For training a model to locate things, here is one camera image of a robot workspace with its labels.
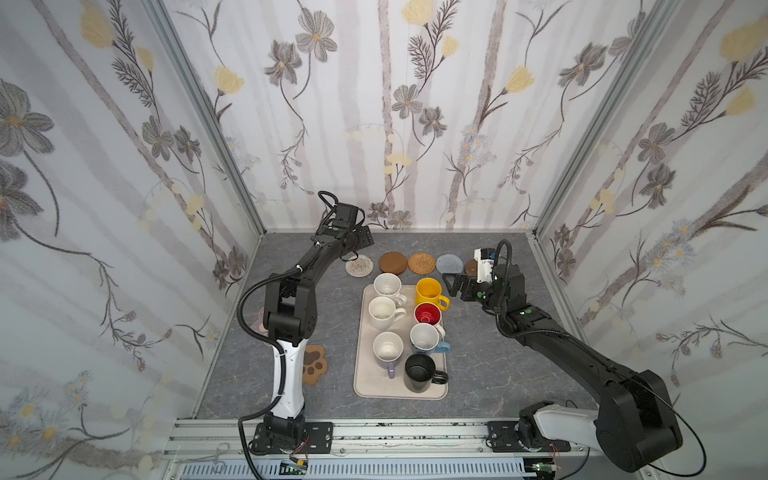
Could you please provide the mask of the grey blue woven coaster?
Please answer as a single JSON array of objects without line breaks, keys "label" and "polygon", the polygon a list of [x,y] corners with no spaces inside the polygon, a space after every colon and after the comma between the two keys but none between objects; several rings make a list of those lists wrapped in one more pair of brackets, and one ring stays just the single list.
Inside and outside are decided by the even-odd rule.
[{"label": "grey blue woven coaster", "polygon": [[436,270],[440,274],[460,274],[464,272],[464,261],[455,254],[447,253],[436,260]]}]

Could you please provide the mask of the yellow mug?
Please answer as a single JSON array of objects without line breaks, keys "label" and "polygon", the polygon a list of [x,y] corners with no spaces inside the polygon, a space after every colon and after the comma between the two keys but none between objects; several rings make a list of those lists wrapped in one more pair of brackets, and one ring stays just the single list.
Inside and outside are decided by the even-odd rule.
[{"label": "yellow mug", "polygon": [[422,278],[416,284],[416,304],[430,303],[442,311],[450,307],[450,299],[442,294],[440,282],[433,278]]}]

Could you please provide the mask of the glossy amber round coaster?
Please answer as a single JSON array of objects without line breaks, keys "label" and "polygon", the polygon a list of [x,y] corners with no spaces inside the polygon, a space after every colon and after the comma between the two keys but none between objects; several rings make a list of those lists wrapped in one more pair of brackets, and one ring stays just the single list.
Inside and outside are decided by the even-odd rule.
[{"label": "glossy amber round coaster", "polygon": [[464,273],[470,277],[476,278],[478,273],[478,262],[475,259],[468,261],[464,266]]}]

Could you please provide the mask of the colourful woven round coaster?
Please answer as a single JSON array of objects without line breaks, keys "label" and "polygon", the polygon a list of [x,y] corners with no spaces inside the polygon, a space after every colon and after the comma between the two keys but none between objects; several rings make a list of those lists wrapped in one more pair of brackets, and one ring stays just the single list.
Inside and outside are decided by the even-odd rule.
[{"label": "colourful woven round coaster", "polygon": [[367,277],[373,272],[373,268],[373,260],[362,254],[359,254],[355,259],[351,259],[345,263],[346,273],[354,278]]}]

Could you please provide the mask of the woven rattan round coaster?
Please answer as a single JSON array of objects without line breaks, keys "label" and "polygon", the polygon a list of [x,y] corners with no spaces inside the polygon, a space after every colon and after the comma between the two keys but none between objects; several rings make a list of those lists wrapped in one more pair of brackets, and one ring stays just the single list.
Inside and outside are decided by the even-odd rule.
[{"label": "woven rattan round coaster", "polygon": [[413,273],[426,276],[435,270],[436,260],[429,253],[417,252],[408,258],[407,265]]}]

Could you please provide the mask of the dark wooden round coaster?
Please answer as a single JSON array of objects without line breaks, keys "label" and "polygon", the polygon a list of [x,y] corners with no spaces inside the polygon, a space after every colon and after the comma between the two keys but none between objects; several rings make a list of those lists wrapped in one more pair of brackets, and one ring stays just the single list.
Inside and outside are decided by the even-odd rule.
[{"label": "dark wooden round coaster", "polygon": [[400,252],[390,251],[380,257],[378,266],[382,273],[400,275],[408,268],[408,259]]}]

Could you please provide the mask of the speckled white mug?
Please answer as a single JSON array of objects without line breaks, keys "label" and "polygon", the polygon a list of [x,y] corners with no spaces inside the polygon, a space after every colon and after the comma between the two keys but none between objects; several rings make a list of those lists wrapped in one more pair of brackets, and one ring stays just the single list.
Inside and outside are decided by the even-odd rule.
[{"label": "speckled white mug", "polygon": [[381,273],[375,278],[373,286],[378,296],[393,300],[398,307],[403,307],[407,303],[407,297],[401,292],[401,280],[397,275]]}]

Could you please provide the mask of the brown paw shaped coaster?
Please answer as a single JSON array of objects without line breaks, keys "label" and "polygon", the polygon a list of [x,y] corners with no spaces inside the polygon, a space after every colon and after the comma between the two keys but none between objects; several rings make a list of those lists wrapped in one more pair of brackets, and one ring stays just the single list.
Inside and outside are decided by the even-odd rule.
[{"label": "brown paw shaped coaster", "polygon": [[325,348],[321,345],[308,345],[304,352],[302,382],[314,386],[328,371]]}]

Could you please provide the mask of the pink flower shaped coaster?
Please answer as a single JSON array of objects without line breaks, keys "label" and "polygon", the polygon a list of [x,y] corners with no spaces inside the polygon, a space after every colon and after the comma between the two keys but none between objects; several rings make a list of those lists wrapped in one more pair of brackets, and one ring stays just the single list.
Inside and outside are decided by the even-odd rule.
[{"label": "pink flower shaped coaster", "polygon": [[264,325],[264,315],[265,310],[264,308],[261,308],[258,313],[255,315],[253,322],[250,325],[250,328],[260,335],[267,336],[268,335],[268,328]]}]

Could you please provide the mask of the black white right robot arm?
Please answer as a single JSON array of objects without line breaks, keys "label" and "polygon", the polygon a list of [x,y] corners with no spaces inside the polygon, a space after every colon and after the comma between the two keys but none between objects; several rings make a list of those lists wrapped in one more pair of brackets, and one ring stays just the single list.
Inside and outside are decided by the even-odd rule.
[{"label": "black white right robot arm", "polygon": [[577,443],[601,451],[626,472],[682,446],[665,382],[650,370],[637,372],[605,357],[529,303],[518,266],[495,268],[488,282],[465,274],[446,274],[443,282],[449,296],[480,303],[504,337],[553,362],[597,404],[586,410],[541,401],[521,410],[516,433],[521,446],[538,449],[554,440]]}]

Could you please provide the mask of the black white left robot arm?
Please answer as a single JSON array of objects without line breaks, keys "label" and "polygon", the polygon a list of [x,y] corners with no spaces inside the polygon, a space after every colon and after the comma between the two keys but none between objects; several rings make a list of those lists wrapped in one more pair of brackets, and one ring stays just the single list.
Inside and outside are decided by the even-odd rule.
[{"label": "black white left robot arm", "polygon": [[[272,348],[272,398],[254,416],[263,419],[266,438],[285,450],[301,446],[305,438],[303,359],[318,321],[317,284],[336,260],[374,243],[361,208],[341,203],[328,191],[320,191],[318,197],[326,212],[308,251],[285,272],[271,274],[248,288],[236,307],[241,329]],[[249,327],[244,318],[247,300],[260,288],[265,289],[264,334]]]}]

